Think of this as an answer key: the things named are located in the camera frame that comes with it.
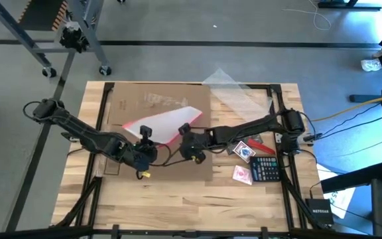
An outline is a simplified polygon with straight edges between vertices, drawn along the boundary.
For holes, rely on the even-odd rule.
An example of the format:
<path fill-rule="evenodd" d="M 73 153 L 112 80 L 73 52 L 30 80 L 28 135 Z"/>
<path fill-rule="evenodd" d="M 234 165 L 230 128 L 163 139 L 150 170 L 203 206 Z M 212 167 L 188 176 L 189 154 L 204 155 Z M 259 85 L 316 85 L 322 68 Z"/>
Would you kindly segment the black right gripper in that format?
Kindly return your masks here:
<path fill-rule="evenodd" d="M 211 142 L 211 136 L 208 133 L 194 133 L 191 129 L 189 123 L 184 123 L 178 128 L 182 137 L 179 147 L 180 154 L 183 158 L 191 158 L 195 163 L 203 163 L 206 160 L 203 150 Z"/>

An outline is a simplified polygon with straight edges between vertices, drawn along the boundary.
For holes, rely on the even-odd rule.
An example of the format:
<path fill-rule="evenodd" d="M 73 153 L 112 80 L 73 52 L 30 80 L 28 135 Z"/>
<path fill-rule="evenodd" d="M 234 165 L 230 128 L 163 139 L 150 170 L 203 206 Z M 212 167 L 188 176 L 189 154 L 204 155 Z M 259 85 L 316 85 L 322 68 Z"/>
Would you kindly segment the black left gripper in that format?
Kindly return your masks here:
<path fill-rule="evenodd" d="M 133 147 L 133 168 L 137 170 L 137 179 L 150 178 L 151 174 L 146 170 L 157 159 L 158 150 L 154 143 L 148 143 L 153 133 L 151 128 L 141 125 L 139 133 L 142 138 L 141 143 L 137 143 Z"/>

